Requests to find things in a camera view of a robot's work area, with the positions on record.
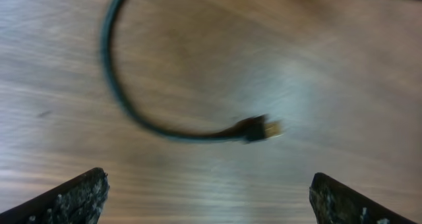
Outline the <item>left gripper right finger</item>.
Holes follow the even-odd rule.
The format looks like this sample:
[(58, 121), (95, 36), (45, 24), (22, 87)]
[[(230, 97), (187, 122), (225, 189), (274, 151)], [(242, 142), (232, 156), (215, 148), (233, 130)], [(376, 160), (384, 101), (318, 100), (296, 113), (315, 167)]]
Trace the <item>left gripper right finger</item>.
[(315, 173), (309, 201), (318, 224), (416, 224), (324, 173)]

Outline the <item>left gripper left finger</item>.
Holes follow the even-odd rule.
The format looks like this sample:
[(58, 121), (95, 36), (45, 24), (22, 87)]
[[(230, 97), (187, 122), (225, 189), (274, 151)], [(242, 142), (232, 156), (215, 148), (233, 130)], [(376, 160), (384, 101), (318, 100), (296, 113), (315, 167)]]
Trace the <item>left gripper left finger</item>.
[(1, 213), (2, 224), (96, 224), (107, 201), (107, 173), (95, 167)]

